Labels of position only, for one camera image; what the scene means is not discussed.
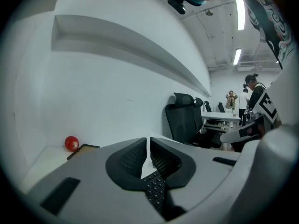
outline black shirt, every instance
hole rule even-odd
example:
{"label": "black shirt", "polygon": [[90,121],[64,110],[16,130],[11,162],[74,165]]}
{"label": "black shirt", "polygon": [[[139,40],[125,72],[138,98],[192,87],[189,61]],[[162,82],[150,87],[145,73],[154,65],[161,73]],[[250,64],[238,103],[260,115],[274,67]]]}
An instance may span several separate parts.
{"label": "black shirt", "polygon": [[264,88],[259,85],[259,86],[255,86],[253,92],[252,92],[252,95],[250,97],[250,100],[248,102],[248,107],[249,109],[253,109],[254,106],[256,105],[256,103],[258,102],[258,100],[260,99],[261,95],[263,94],[264,92]]}
{"label": "black shirt", "polygon": [[265,42],[283,68],[297,48],[295,36],[272,0],[244,0],[252,25],[264,34]]}

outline person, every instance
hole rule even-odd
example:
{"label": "person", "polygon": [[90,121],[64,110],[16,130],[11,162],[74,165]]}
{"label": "person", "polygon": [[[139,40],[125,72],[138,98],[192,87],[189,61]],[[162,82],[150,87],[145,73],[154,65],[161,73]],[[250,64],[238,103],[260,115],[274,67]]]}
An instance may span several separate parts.
{"label": "person", "polygon": [[256,73],[253,75],[247,75],[245,77],[246,85],[253,91],[250,100],[248,101],[248,108],[250,110],[254,108],[261,95],[263,94],[264,90],[266,89],[266,87],[263,84],[257,81],[256,77],[258,77],[258,74]]}
{"label": "person", "polygon": [[227,109],[232,109],[233,113],[235,110],[235,100],[238,99],[238,96],[233,91],[230,91],[229,94],[226,95],[226,99],[228,100],[226,102],[225,107]]}
{"label": "person", "polygon": [[244,126],[246,123],[245,111],[247,110],[248,101],[249,101],[248,89],[245,88],[239,97],[239,104],[240,104],[239,117],[241,119],[239,125],[242,124],[242,126]]}
{"label": "person", "polygon": [[[283,0],[274,1],[284,8]],[[273,0],[244,0],[244,2],[248,8],[250,22],[260,31],[260,39],[269,45],[282,69],[297,49],[295,36],[285,17]]]}

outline ceiling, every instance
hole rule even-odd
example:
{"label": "ceiling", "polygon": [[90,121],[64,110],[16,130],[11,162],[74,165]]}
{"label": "ceiling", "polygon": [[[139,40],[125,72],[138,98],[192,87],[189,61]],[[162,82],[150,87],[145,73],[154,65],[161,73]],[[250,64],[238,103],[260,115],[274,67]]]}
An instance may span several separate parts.
{"label": "ceiling", "polygon": [[[160,1],[169,6],[167,0]],[[242,49],[239,71],[280,70],[269,46],[260,42],[247,10],[245,29],[238,30],[235,0],[213,0],[200,7],[185,3],[185,8],[186,14],[180,15],[169,6],[193,36],[210,72],[233,65],[236,49]],[[212,16],[206,15],[207,9]]]}

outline red ball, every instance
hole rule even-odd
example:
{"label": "red ball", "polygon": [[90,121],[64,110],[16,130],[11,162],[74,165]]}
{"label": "red ball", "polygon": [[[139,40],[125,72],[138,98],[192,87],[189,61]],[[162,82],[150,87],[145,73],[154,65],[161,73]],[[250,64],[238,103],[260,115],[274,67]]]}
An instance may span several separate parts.
{"label": "red ball", "polygon": [[69,136],[65,139],[64,145],[67,150],[74,152],[79,148],[79,140],[74,136]]}

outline fluorescent light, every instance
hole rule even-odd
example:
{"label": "fluorescent light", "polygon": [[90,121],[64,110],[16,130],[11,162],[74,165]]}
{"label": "fluorescent light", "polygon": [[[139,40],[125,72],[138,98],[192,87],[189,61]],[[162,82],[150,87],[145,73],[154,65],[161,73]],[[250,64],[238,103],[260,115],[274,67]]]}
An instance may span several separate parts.
{"label": "fluorescent light", "polygon": [[238,10],[238,30],[245,29],[245,4],[243,0],[235,0]]}
{"label": "fluorescent light", "polygon": [[234,65],[237,65],[241,56],[241,49],[237,49],[235,52],[235,60],[234,60]]}

